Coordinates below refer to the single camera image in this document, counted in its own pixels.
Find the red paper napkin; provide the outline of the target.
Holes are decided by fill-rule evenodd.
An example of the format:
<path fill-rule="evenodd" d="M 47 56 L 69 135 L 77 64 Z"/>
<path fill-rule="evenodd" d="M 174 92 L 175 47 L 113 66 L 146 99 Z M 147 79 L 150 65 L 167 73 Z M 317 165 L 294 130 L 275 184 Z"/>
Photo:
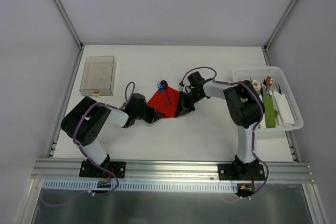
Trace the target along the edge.
<path fill-rule="evenodd" d="M 174 118 L 174 114 L 176 111 L 176 108 L 179 104 L 179 92 L 171 87 L 168 88 L 168 93 L 169 93 L 169 97 L 171 100 L 172 105 L 170 105 L 168 98 L 167 98 L 167 94 L 164 91 L 164 96 L 167 100 L 168 103 L 168 107 L 166 106 L 163 97 L 160 93 L 159 90 L 157 90 L 157 92 L 152 96 L 152 98 L 147 102 L 147 104 L 152 107 L 155 108 L 156 110 L 158 110 L 161 113 L 165 114 L 165 119 L 169 119 L 169 118 Z"/>

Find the iridescent purple spoon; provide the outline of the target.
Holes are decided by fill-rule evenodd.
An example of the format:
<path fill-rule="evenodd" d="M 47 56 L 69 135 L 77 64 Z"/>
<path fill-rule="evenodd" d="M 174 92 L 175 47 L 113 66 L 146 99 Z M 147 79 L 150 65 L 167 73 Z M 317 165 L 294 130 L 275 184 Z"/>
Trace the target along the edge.
<path fill-rule="evenodd" d="M 161 81 L 161 85 L 162 85 L 162 87 L 163 87 L 163 90 L 164 90 L 164 91 L 166 92 L 166 94 L 167 94 L 167 98 L 168 98 L 168 101 L 169 101 L 170 105 L 172 105 L 171 100 L 170 100 L 170 97 L 169 97 L 169 93 L 168 93 L 169 85 L 168 85 L 167 81 L 162 80 L 162 81 Z"/>

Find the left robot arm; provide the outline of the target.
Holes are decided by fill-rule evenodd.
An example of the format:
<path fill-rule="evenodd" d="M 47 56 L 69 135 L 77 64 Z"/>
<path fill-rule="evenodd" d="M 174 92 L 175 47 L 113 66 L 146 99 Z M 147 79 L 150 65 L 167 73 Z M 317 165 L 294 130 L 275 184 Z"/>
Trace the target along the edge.
<path fill-rule="evenodd" d="M 84 97 L 62 120 L 61 129 L 72 138 L 85 158 L 92 164 L 91 170 L 99 177 L 108 174 L 110 156 L 102 148 L 97 137 L 105 124 L 129 128 L 137 120 L 152 124 L 165 114 L 149 106 L 145 96 L 134 93 L 120 108 Z"/>

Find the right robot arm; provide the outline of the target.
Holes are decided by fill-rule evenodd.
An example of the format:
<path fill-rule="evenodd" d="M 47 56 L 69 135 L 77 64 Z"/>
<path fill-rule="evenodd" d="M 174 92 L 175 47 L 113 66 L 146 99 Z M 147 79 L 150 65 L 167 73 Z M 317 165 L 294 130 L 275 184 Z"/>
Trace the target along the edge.
<path fill-rule="evenodd" d="M 235 174 L 248 179 L 259 165 L 256 154 L 256 129 L 261 122 L 265 107 L 253 85 L 245 80 L 240 82 L 204 79 L 196 71 L 187 77 L 189 91 L 179 92 L 175 118 L 195 110 L 195 103 L 203 98 L 219 98 L 226 101 L 229 114 L 238 127 L 238 150 L 235 155 Z"/>

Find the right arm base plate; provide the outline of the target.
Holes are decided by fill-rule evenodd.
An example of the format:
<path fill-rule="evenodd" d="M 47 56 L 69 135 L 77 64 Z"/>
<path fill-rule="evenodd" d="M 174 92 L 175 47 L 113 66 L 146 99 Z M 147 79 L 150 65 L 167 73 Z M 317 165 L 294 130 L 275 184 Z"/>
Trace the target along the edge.
<path fill-rule="evenodd" d="M 266 175 L 264 172 L 264 167 L 260 164 L 255 166 L 254 168 L 243 171 L 238 168 L 236 164 L 218 164 L 218 177 L 219 180 L 256 180 L 256 181 L 264 181 L 266 179 Z"/>

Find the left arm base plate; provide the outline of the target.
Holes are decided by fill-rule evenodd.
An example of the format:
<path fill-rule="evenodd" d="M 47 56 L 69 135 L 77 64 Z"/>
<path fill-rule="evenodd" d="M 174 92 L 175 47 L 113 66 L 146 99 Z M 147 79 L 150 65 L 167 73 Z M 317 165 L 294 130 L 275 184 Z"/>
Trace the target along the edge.
<path fill-rule="evenodd" d="M 111 171 L 117 178 L 125 178 L 126 162 L 107 162 L 106 170 Z M 110 174 L 97 168 L 89 161 L 82 161 L 79 177 L 82 178 L 107 178 Z"/>

